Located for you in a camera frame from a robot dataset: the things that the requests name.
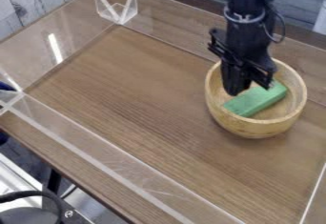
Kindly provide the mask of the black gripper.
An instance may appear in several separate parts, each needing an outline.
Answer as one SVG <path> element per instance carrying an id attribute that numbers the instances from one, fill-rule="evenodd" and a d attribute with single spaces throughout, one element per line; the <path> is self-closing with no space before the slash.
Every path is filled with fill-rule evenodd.
<path id="1" fill-rule="evenodd" d="M 224 10 L 224 17 L 225 37 L 212 28 L 207 44 L 207 49 L 221 59 L 224 90 L 228 95 L 236 96 L 249 88 L 252 82 L 267 90 L 276 72 L 276 65 L 268 54 L 275 15 L 269 10 L 245 15 Z"/>

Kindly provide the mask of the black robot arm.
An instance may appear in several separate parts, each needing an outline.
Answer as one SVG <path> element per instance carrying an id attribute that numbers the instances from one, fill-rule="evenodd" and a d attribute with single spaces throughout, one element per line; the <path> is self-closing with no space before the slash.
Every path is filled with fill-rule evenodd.
<path id="1" fill-rule="evenodd" d="M 227 21 L 224 36 L 212 28 L 207 49 L 219 56 L 224 91 L 237 96 L 255 82 L 269 89 L 277 68 L 268 54 L 271 43 L 280 43 L 273 36 L 276 19 L 284 19 L 273 7 L 275 0 L 227 0 L 223 15 Z"/>

